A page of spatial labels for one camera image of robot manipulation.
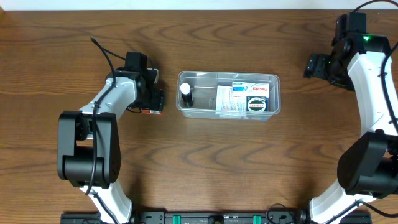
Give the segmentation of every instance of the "white backdrop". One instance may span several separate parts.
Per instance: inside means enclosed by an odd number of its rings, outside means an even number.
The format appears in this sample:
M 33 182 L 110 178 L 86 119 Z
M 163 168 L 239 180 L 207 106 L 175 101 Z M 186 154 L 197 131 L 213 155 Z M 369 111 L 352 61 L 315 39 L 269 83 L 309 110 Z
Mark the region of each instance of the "white backdrop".
M 369 0 L 0 0 L 8 10 L 354 9 Z M 394 9 L 378 2 L 366 9 Z

